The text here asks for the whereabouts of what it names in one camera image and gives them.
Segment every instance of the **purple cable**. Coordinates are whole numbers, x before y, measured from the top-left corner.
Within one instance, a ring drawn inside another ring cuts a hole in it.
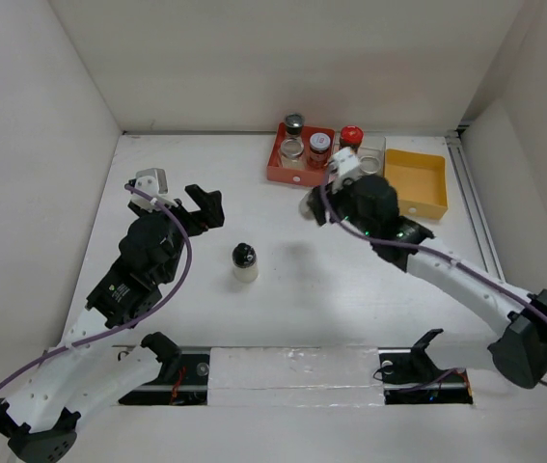
[[[359,239],[363,239],[364,241],[367,241],[367,242],[372,243],[372,244],[376,244],[378,246],[390,246],[390,247],[393,247],[393,248],[412,249],[412,250],[415,250],[415,251],[422,251],[424,253],[432,254],[433,256],[436,256],[436,257],[438,257],[442,260],[445,260],[448,263],[453,263],[453,258],[451,256],[448,256],[447,254],[441,253],[440,251],[437,251],[435,249],[431,249],[431,248],[428,248],[426,246],[422,246],[420,244],[398,243],[396,241],[391,241],[389,239],[372,238],[370,236],[361,234],[361,233],[351,229],[344,222],[342,222],[342,220],[340,220],[340,217],[338,217],[338,214],[336,214],[335,210],[333,210],[333,207],[331,206],[331,203],[329,203],[329,200],[327,199],[326,185],[327,185],[327,182],[329,181],[330,173],[331,173],[331,167],[329,167],[329,169],[327,169],[327,172],[324,175],[324,179],[323,179],[322,183],[320,183],[320,186],[318,188],[318,191],[320,193],[320,199],[322,200],[322,203],[324,204],[324,207],[329,212],[329,215],[331,216],[333,221],[337,222],[337,224],[340,227],[342,227],[346,232],[352,234],[353,236],[356,236]],[[520,296],[518,296],[517,294],[509,291],[505,287],[502,287],[502,286],[490,281],[489,279],[485,278],[480,273],[476,272],[475,270],[473,270],[472,268],[468,267],[467,265],[465,265],[461,262],[458,262],[456,264],[456,266],[461,271],[463,271],[467,275],[471,276],[472,278],[474,278],[478,282],[483,283],[484,285],[486,285],[486,286],[500,292],[501,294],[505,295],[509,299],[511,299],[511,300],[517,302],[518,304],[520,304],[521,306],[523,306],[525,309],[528,309],[535,316],[537,316],[543,323],[545,323],[547,325],[547,316],[544,315],[539,309],[532,306],[528,301],[525,301]],[[447,374],[443,373],[443,375],[441,375],[441,376],[443,376],[442,378],[438,377],[438,378],[436,378],[435,380],[433,380],[429,383],[422,384],[420,386],[415,386],[413,388],[409,388],[408,392],[411,392],[410,390],[414,389],[414,388],[424,388],[425,386],[430,386],[434,383],[438,383],[438,382],[442,381],[445,377],[447,377],[449,374],[451,374],[453,371],[454,371],[454,369],[453,370],[447,370]],[[540,380],[539,383],[542,384],[543,386],[547,387],[547,382],[545,382],[543,380]]]
[[[153,199],[153,197],[149,196],[147,193],[137,190],[128,184],[125,186],[125,190],[128,190],[131,193],[138,195],[147,201],[151,201]],[[119,333],[120,331],[131,328],[132,326],[136,325],[137,323],[140,323],[144,319],[149,318],[151,315],[159,311],[168,301],[170,301],[170,299],[172,299],[172,297],[175,294],[177,294],[177,291],[185,282],[185,279],[187,278],[187,273],[189,272],[189,269],[192,265],[192,244],[189,241],[189,236],[187,235],[187,231],[185,231],[185,228],[183,227],[183,225],[180,224],[180,221],[177,219],[177,217],[175,217],[173,213],[170,210],[168,210],[166,206],[164,206],[162,203],[155,203],[155,207],[161,210],[164,214],[168,216],[168,218],[170,218],[170,220],[173,221],[173,223],[177,226],[178,231],[183,236],[183,240],[185,241],[185,248],[187,249],[187,258],[185,260],[185,267],[183,268],[183,273],[181,273],[177,283],[173,286],[170,292],[168,292],[168,294],[166,294],[166,296],[161,301],[159,301],[159,303],[157,303],[150,311],[140,315],[137,318],[134,318],[131,321],[128,321],[127,323],[125,323],[125,325],[116,326],[115,328],[105,331],[103,333],[99,333],[98,335],[90,336],[82,340],[77,340],[76,342],[72,344],[74,347],[79,347],[84,344],[89,344],[91,342],[95,342],[96,340],[103,340],[104,338],[108,338],[109,336]],[[1,381],[0,390],[3,389],[8,384],[10,384],[12,381],[14,381],[22,373],[33,368],[35,365],[42,364],[46,360],[56,357],[57,355],[63,354],[64,352],[67,352],[68,350],[69,349],[67,349],[66,347],[59,347],[50,352],[43,354],[42,356],[40,356],[39,358],[35,360],[32,360],[31,362],[26,364],[24,367],[17,369],[12,374],[10,374],[7,378]]]

